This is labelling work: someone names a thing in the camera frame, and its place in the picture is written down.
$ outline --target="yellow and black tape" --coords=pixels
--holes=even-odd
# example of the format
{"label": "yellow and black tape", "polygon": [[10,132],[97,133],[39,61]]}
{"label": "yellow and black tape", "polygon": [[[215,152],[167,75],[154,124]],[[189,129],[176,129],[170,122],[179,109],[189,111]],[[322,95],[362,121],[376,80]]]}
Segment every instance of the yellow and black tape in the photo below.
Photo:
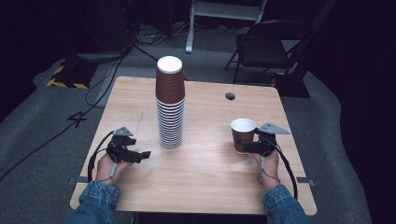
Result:
{"label": "yellow and black tape", "polygon": [[73,66],[65,66],[61,63],[53,73],[47,86],[88,89],[97,64],[84,64],[77,70]]}

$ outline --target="person's left hand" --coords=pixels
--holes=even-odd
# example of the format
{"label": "person's left hand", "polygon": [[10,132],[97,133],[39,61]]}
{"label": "person's left hand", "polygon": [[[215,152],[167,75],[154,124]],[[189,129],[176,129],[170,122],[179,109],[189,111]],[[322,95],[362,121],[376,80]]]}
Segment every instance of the person's left hand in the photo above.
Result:
{"label": "person's left hand", "polygon": [[113,178],[110,178],[111,170],[113,169],[114,161],[110,159],[110,156],[106,153],[98,162],[98,169],[96,173],[96,180],[108,185],[114,185],[122,176],[122,174],[132,164],[128,161],[122,161],[117,164],[117,169]]}

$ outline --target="black chair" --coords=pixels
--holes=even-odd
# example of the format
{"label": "black chair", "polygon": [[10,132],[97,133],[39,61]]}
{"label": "black chair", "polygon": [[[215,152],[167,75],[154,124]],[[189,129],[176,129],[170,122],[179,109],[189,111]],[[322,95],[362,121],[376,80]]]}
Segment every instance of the black chair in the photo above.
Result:
{"label": "black chair", "polygon": [[[237,80],[240,64],[265,68],[264,73],[270,68],[286,69],[284,76],[287,76],[296,63],[293,53],[312,32],[311,25],[301,21],[270,20],[256,23],[245,34],[236,37],[236,51],[224,69],[230,63],[236,63],[233,83]],[[295,40],[297,43],[285,51],[282,40]]]}

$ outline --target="wooden table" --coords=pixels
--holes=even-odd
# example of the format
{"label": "wooden table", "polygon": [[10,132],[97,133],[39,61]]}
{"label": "wooden table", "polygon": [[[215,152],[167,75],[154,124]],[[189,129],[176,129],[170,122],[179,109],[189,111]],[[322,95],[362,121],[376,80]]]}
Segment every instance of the wooden table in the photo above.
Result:
{"label": "wooden table", "polygon": [[[258,126],[270,121],[289,130],[276,89],[193,81],[185,84],[183,143],[181,147],[169,150],[160,144],[155,79],[117,78],[81,176],[87,176],[89,157],[106,134],[126,126],[137,139],[129,149],[152,152],[148,160],[133,164],[122,177],[118,184],[122,191],[118,210],[265,214],[256,163],[248,154],[241,155],[233,149],[230,123],[234,119],[249,118]],[[227,92],[234,93],[235,100],[226,99]],[[294,175],[305,177],[292,134],[278,135],[276,140]],[[292,192],[282,160],[279,178]],[[85,184],[76,186],[70,202],[73,208],[78,206],[78,197],[85,187]],[[305,212],[314,215],[317,208],[309,185],[298,183],[298,190]]]}

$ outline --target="black cable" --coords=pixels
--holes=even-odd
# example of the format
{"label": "black cable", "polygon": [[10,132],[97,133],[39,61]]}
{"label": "black cable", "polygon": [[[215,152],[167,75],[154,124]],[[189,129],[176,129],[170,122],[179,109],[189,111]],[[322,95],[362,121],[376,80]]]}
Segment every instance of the black cable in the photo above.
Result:
{"label": "black cable", "polygon": [[[189,24],[190,24],[190,23],[187,22],[187,23],[184,24],[181,28],[176,29],[170,36],[168,36],[168,35],[162,35],[162,34],[154,34],[150,29],[141,29],[141,30],[139,31],[139,33],[136,35],[135,43],[134,43],[134,44],[135,44],[135,45],[138,44],[138,45],[141,45],[141,46],[157,46],[157,45],[160,45],[161,43],[163,43],[163,42],[166,41],[166,40],[176,39],[176,38],[181,37],[182,35],[187,35],[188,33],[186,33],[186,34],[179,34],[179,32],[188,29],[188,28],[189,28],[189,27],[188,27]],[[144,41],[142,41],[143,38],[148,38],[148,37],[150,37],[150,36],[153,37],[153,39],[152,39],[151,42],[144,42]]]}
{"label": "black cable", "polygon": [[296,182],[296,179],[294,178],[293,171],[290,168],[289,161],[283,155],[282,149],[280,148],[279,145],[275,145],[274,143],[272,143],[271,141],[269,141],[266,138],[264,138],[264,139],[266,140],[266,142],[268,142],[272,147],[274,147],[276,149],[276,151],[279,153],[280,158],[285,163],[286,170],[288,171],[290,179],[291,179],[291,184],[293,185],[294,198],[297,200],[297,198],[298,198],[297,182]]}
{"label": "black cable", "polygon": [[90,162],[88,163],[88,182],[92,181],[92,170],[95,168],[95,161],[96,161],[96,155],[99,153],[99,148],[102,146],[102,144],[106,141],[106,139],[113,134],[114,131],[111,131],[108,133],[105,138],[102,139],[102,141],[99,143],[99,146],[96,148],[96,150],[93,152]]}
{"label": "black cable", "polygon": [[121,60],[119,61],[119,63],[117,64],[117,67],[114,71],[113,77],[111,78],[111,81],[109,83],[109,85],[107,86],[105,92],[102,94],[102,96],[99,98],[99,100],[96,101],[95,104],[93,104],[86,112],[82,113],[81,116],[79,118],[77,118],[76,120],[74,120],[71,124],[69,124],[66,128],[64,128],[63,130],[61,130],[59,133],[55,134],[53,137],[51,137],[47,142],[45,142],[44,144],[42,144],[41,146],[35,148],[33,151],[31,151],[29,154],[27,154],[25,157],[23,157],[22,159],[20,159],[17,163],[15,163],[11,168],[9,168],[1,177],[0,177],[0,182],[9,174],[11,173],[11,171],[13,171],[18,165],[20,165],[22,162],[24,162],[27,158],[29,158],[31,155],[33,155],[34,153],[36,153],[38,150],[40,150],[41,148],[43,148],[44,146],[46,146],[47,144],[49,144],[50,142],[52,142],[53,140],[55,140],[56,138],[58,138],[60,135],[62,135],[64,132],[66,132],[69,128],[71,128],[72,126],[74,126],[77,122],[79,122],[82,118],[84,118],[85,115],[87,115],[91,110],[93,110],[96,105],[103,99],[103,97],[105,97],[108,89],[111,86],[111,83],[113,82],[113,79],[117,73],[117,70],[120,66],[120,63],[122,62],[122,60],[125,57],[121,58]]}
{"label": "black cable", "polygon": [[100,83],[102,83],[106,78],[108,78],[108,77],[110,76],[111,71],[113,70],[113,67],[114,67],[114,65],[115,65],[116,63],[117,63],[117,61],[115,61],[115,62],[113,63],[113,65],[111,65],[110,71],[108,72],[107,76],[103,77],[98,83],[96,83],[95,85],[93,85],[93,86],[88,90],[88,92],[85,94],[85,103],[87,103],[87,105],[93,105],[93,104],[91,104],[91,103],[88,102],[88,95],[90,94],[90,92],[91,92],[95,87],[97,87]]}
{"label": "black cable", "polygon": [[148,55],[150,58],[152,58],[153,60],[155,60],[155,62],[158,62],[158,59],[157,59],[157,58],[155,58],[155,57],[152,56],[151,54],[145,52],[144,50],[142,50],[141,48],[139,48],[137,45],[134,45],[134,46],[137,48],[137,50],[139,50],[140,52],[142,52],[142,53]]}
{"label": "black cable", "polygon": [[98,154],[98,153],[101,152],[101,151],[105,151],[105,150],[107,150],[107,148],[102,148],[102,149],[100,149],[96,154]]}
{"label": "black cable", "polygon": [[78,55],[83,63],[111,63],[125,57],[126,52],[123,51],[119,56],[107,57],[107,58],[85,58]]}

